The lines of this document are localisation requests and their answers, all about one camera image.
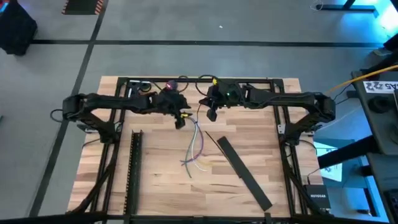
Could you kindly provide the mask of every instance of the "floor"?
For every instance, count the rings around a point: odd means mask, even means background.
[[[317,12],[309,8],[312,0],[112,0],[103,20],[62,15],[65,0],[19,2],[39,25],[36,39],[109,42],[33,44],[23,57],[0,51],[0,219],[29,214],[59,129],[50,111],[61,108],[72,90],[95,92],[103,75],[295,77],[303,91],[325,91],[379,60],[370,54],[374,47],[328,43],[371,46],[387,39],[372,14]],[[96,24],[100,29],[93,35]],[[114,40],[237,42],[118,45]],[[244,46],[250,41],[268,44]],[[276,42],[295,44],[273,47]],[[311,42],[320,47],[309,47]],[[337,121],[327,126],[318,137],[360,139],[370,132],[356,100],[339,105]],[[65,212],[84,136],[68,125],[41,215]]]

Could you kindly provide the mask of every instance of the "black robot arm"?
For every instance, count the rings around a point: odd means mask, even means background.
[[[171,114],[176,119],[175,128],[185,125],[182,109],[189,109],[187,99],[176,90],[163,89],[145,95],[132,95],[129,98],[105,96],[90,93],[65,98],[62,105],[63,119],[79,121],[98,131],[102,143],[113,143],[120,137],[118,125],[113,121],[102,121],[93,113],[98,108],[131,110],[137,114],[162,113]]]
[[[295,106],[308,111],[300,121],[286,124],[282,130],[282,141],[297,145],[300,135],[311,130],[319,122],[330,122],[335,119],[335,102],[321,93],[272,93],[268,90],[254,88],[251,85],[240,86],[234,81],[214,78],[206,98],[199,101],[210,109],[207,117],[217,119],[218,108],[243,106],[249,109],[261,109],[266,106]]]

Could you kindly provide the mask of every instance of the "white wire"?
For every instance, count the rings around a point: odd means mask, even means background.
[[[347,114],[345,114],[344,116],[342,116],[340,119],[335,120],[334,122],[332,122],[332,123],[330,123],[330,124],[328,124],[328,125],[326,125],[326,126],[320,128],[320,129],[318,129],[317,131],[320,131],[320,130],[322,130],[322,129],[324,129],[324,128],[327,128],[327,127],[329,127],[329,126],[332,126],[332,125],[336,124],[337,122],[341,121],[342,119],[344,119],[344,118],[347,117],[348,115],[354,113],[354,112],[355,112],[356,110],[358,110],[359,108],[361,108],[361,106],[359,106],[359,107],[353,109],[353,110],[350,111],[349,113],[347,113]]]
[[[310,5],[310,9],[314,11],[320,11],[323,9],[323,1],[322,0],[314,0],[314,2]]]
[[[196,162],[196,161],[194,160],[194,158],[193,158],[193,147],[195,146],[195,141],[196,141],[196,139],[197,139],[197,135],[198,135],[198,123],[195,122],[195,134],[193,135],[193,139],[192,139],[192,142],[191,142],[191,145],[190,145],[190,147],[191,147],[191,157],[192,157],[192,161],[193,161],[194,165],[195,165],[198,169],[200,169],[200,170],[206,172],[207,170],[202,169],[201,167],[199,167],[198,164],[197,164],[197,162]]]

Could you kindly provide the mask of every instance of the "wooden tabletop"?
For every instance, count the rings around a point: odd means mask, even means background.
[[[102,77],[98,94],[114,95],[117,80],[118,77]],[[301,92],[298,79],[285,78],[284,83],[287,93]],[[253,85],[269,88],[266,84]],[[201,91],[206,92],[209,83],[199,83],[198,86]],[[192,83],[183,94],[192,107],[187,111],[194,113],[193,118],[196,119],[198,101],[203,96],[196,91]],[[218,110],[217,121],[214,123],[206,117],[207,109],[206,106],[200,108],[201,130],[208,131],[214,139],[226,136],[272,202],[273,206],[267,212],[273,217],[289,217],[273,108],[269,106],[261,110],[242,107],[221,109]],[[305,116],[305,110],[302,108],[289,108],[289,112],[292,122]],[[94,114],[102,120],[108,120],[110,110],[100,109],[94,111]],[[174,121],[174,118],[168,115],[139,115],[126,112],[109,213],[123,214],[131,131],[143,130],[138,215],[263,217],[264,212],[244,182],[206,134],[203,156],[198,159],[198,165],[206,171],[189,164],[192,179],[189,178],[180,160],[185,158],[194,125],[187,121],[184,128],[176,130]],[[86,142],[97,138],[97,134],[88,134]],[[312,142],[312,138],[309,137],[302,136],[302,139]],[[199,148],[200,142],[197,139],[195,152]],[[99,141],[84,147],[68,205],[69,210],[75,208],[94,186],[102,150],[103,145]],[[300,143],[297,146],[297,156],[303,183],[306,184],[307,175],[319,168],[315,150],[309,144]],[[310,180],[312,184],[322,184],[320,172],[311,174]],[[102,198],[103,196],[99,198],[99,209],[102,208]],[[298,205],[296,192],[294,200]]]

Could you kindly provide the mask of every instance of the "white label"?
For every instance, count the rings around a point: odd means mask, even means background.
[[[365,81],[363,85],[366,93],[394,93],[394,90],[398,90],[398,82]]]

